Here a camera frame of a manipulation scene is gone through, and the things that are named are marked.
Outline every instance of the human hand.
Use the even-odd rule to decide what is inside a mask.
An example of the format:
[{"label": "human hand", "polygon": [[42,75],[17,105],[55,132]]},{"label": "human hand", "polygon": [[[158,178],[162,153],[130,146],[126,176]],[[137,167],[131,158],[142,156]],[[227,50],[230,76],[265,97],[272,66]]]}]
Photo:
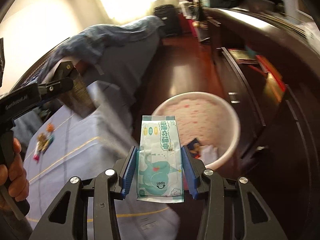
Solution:
[{"label": "human hand", "polygon": [[[16,138],[13,139],[13,150],[15,152],[15,157],[9,169],[7,169],[5,165],[0,165],[0,185],[3,185],[9,176],[9,179],[11,180],[11,184],[8,188],[9,195],[19,202],[28,197],[29,182],[27,181],[27,172],[23,168],[20,156],[21,145]],[[5,210],[10,209],[2,195],[0,195],[0,208]]]}]

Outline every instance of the yellow line pattern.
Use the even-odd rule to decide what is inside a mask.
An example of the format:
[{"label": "yellow line pattern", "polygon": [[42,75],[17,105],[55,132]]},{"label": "yellow line pattern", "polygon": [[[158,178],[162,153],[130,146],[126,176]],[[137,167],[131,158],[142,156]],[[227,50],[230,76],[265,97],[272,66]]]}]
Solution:
[{"label": "yellow line pattern", "polygon": [[58,159],[56,162],[52,163],[48,168],[44,169],[43,171],[41,171],[38,175],[36,175],[35,177],[33,177],[31,180],[29,180],[29,183],[31,181],[33,181],[35,178],[39,177],[42,173],[46,172],[48,169],[50,169],[52,166],[54,166],[55,164],[57,164],[59,161],[63,160],[65,157],[67,157],[68,155],[70,155],[71,153],[74,153],[76,150],[79,150],[80,148],[82,148],[83,146],[85,146],[86,144],[88,144],[89,142],[92,142],[95,139],[98,139],[99,137],[93,137],[91,138],[89,141],[86,141],[84,144],[80,145],[79,147],[77,147],[76,149],[72,150],[71,152],[68,152],[66,155],[64,155],[62,158]]},{"label": "yellow line pattern", "polygon": [[[169,209],[169,207],[166,207],[164,209],[161,209],[161,210],[157,210],[157,211],[151,211],[151,212],[146,212],[146,213],[136,213],[136,214],[118,214],[117,215],[117,218],[128,218],[128,217],[140,217],[140,216],[147,216],[147,215],[152,215],[152,214],[157,214],[157,213],[160,213],[162,211],[165,211]],[[31,218],[28,218],[27,219],[31,222],[39,222],[39,220],[36,220],[36,219],[31,219]],[[93,218],[91,219],[88,219],[87,220],[88,223],[90,222],[93,222]]]},{"label": "yellow line pattern", "polygon": [[[56,129],[54,129],[53,131],[57,130],[60,126],[62,126],[66,121],[68,121],[72,116],[74,115],[74,113],[69,117],[67,118],[63,123],[61,123]],[[28,159],[28,157],[33,154],[35,152],[36,148],[33,149],[33,151],[27,156],[24,158],[24,160]]]}]

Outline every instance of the finger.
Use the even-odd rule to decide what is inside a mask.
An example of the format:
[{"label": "finger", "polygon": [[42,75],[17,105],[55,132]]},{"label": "finger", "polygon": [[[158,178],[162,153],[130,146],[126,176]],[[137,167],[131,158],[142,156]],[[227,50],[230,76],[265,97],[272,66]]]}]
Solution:
[{"label": "finger", "polygon": [[21,152],[21,144],[17,138],[13,138],[13,150],[15,153]]},{"label": "finger", "polygon": [[8,178],[8,169],[5,165],[0,165],[0,185],[3,185]]},{"label": "finger", "polygon": [[23,163],[20,153],[16,153],[13,162],[11,163],[9,170],[9,179],[14,181],[23,173]]},{"label": "finger", "polygon": [[21,191],[21,193],[15,198],[17,202],[25,200],[29,195],[29,181],[26,182],[25,187]]},{"label": "finger", "polygon": [[11,197],[17,197],[25,187],[27,182],[27,172],[23,171],[22,175],[17,177],[9,186],[8,192]]}]

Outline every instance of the toy figure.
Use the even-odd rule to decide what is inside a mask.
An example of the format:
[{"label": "toy figure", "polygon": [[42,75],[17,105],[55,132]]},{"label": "toy figure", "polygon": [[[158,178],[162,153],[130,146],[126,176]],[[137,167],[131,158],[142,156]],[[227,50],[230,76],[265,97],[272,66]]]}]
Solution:
[{"label": "toy figure", "polygon": [[53,126],[53,124],[49,123],[47,125],[46,130],[49,133],[48,137],[44,133],[40,133],[37,137],[38,142],[36,145],[35,153],[33,154],[33,159],[37,162],[39,161],[40,154],[41,153],[44,154],[45,151],[48,149],[48,147],[50,146],[50,144],[54,140],[54,135],[53,135],[54,126]]},{"label": "toy figure", "polygon": [[36,145],[35,153],[33,154],[33,159],[38,162],[39,161],[39,155],[41,153],[42,147],[44,146],[44,144],[47,141],[47,137],[46,137],[46,135],[44,133],[40,133],[38,135],[37,139],[38,139],[38,142],[37,142],[37,145]]}]

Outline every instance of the metal screw head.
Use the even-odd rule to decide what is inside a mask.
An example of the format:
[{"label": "metal screw head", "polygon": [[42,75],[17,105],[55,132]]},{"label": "metal screw head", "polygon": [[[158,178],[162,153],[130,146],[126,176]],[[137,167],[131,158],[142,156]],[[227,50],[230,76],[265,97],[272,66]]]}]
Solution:
[{"label": "metal screw head", "polygon": [[79,178],[78,178],[78,177],[72,177],[72,178],[70,179],[70,182],[71,182],[72,184],[76,184],[76,183],[78,183],[78,181],[79,181]]},{"label": "metal screw head", "polygon": [[241,183],[243,183],[243,184],[248,183],[248,179],[245,178],[245,177],[241,177],[241,178],[239,179],[239,181],[240,181]]},{"label": "metal screw head", "polygon": [[115,172],[115,170],[113,170],[113,169],[108,169],[108,170],[106,170],[106,172],[105,172],[105,174],[107,175],[107,176],[112,176],[113,174],[115,174],[116,172]]},{"label": "metal screw head", "polygon": [[203,173],[204,173],[205,175],[207,175],[207,176],[211,176],[211,175],[213,174],[213,170],[205,169],[205,170],[203,171]]}]

